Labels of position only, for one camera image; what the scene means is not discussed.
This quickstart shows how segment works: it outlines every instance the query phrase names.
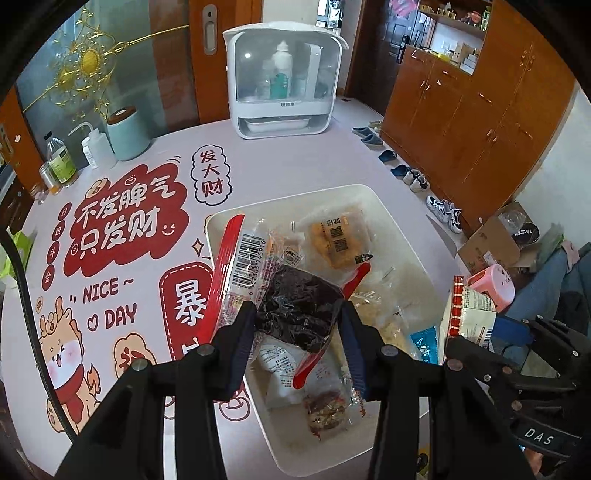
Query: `light blue canister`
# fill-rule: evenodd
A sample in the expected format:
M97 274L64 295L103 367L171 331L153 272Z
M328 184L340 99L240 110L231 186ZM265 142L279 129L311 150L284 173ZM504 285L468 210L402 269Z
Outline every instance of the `light blue canister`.
M131 160L150 146L148 131L134 106L113 113L107 119L107 131L117 160Z

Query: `blue packet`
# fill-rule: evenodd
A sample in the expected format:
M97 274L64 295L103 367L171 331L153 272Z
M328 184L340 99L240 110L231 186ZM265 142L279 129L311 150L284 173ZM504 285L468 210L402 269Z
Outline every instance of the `blue packet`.
M422 332L413 333L410 336L413 343L421 353L421 359L428 364L437 365L437 330L435 327Z

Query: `shoe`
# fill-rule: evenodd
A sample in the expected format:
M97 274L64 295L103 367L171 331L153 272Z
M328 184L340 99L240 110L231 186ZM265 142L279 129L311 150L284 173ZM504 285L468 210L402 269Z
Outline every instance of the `shoe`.
M447 223L447 226L453 233L462 233L462 226L460 225L461 212L462 211L459 208L454 208L452 211L452 215Z
M408 168L404 163L399 165L396 168L390 170L392 175L394 175L397 179L403 179L404 176L409 172L410 168Z
M433 213L441 223L449 223L449 219L452 217L452 213L455 210L453 203L449 203L447 200L443 201L441 207L435 210Z
M382 163L386 163L387 161L396 159L397 156L398 155L396 155L396 153L394 153L392 150L384 150L380 153L378 158L382 161Z
M360 137L367 137L368 135L372 135L374 133L373 130L371 130L368 127L353 127L351 129L351 131L355 134L355 135L359 135Z
M382 149L384 147L384 141L374 133L362 138L361 141L369 148Z
M414 179L414 182L412 182L410 185L410 189L414 193L426 192L429 189L429 187L430 185L427 179L425 178L425 175L419 175L416 179Z
M414 168L409 170L408 173L404 176L403 182L410 186L412 182L421 174L418 168Z
M435 211L443 205L443 200L437 200L433 195L427 195L427 198L425 198L425 204L429 211L435 213Z

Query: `white plastic bin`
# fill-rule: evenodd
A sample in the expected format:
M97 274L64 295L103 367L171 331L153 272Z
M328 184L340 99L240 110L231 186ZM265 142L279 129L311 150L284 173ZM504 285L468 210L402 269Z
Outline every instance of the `white plastic bin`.
M425 269L408 243L400 228L386 210L375 192L365 185L348 185L334 189L319 190L268 202L255 203L214 214L206 225L207 243L212 258L219 252L222 235L230 218L244 213L247 218L265 218L270 228L289 225L306 213L323 206L358 205L372 240L372 271L379 280L391 267L400 276L397 297L407 319L413 323L413 330L419 331L435 325L441 319L445 305L437 295ZM359 423L350 426L332 438L319 441L307 428L306 415L301 405L289 410L269 410L265 405L262 391L254 369L245 374L246 389L252 399L256 417L271 450L277 466L291 476L307 476L346 462L364 452L374 444L379 413L379 402L365 405L367 414ZM419 446L428 445L428 401L420 403Z
M342 51L349 48L344 39L297 22L243 25L223 36L230 118L238 135L253 139L326 129Z

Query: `table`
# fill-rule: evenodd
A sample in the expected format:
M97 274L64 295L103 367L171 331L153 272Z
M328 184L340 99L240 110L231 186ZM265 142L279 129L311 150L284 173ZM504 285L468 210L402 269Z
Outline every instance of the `table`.
M218 211L365 184L446 298L458 267L420 200L388 170L335 120L321 135L253 141L240 139L230 121L222 121L159 137L141 156L106 173L86 168L74 185L34 205L23 228L34 239L27 280L48 368L74 428L82 428L133 359L165 362L190 347L186 339L169 335L167 321L190 326L191 304L181 300L188 298L188 279L196 277L201 285L191 293L193 309L199 308L196 299L207 296L213 263L204 223ZM180 288L175 297L174 287ZM5 296L1 348L24 452L53 474L70 442L47 404L17 289ZM216 414L228 478L287 478L271 457L245 393L219 403ZM173 404L165 415L174 417ZM168 478L174 478L173 448L173 421L166 420ZM347 472L348 478L363 478L368 462L369 453L313 477Z

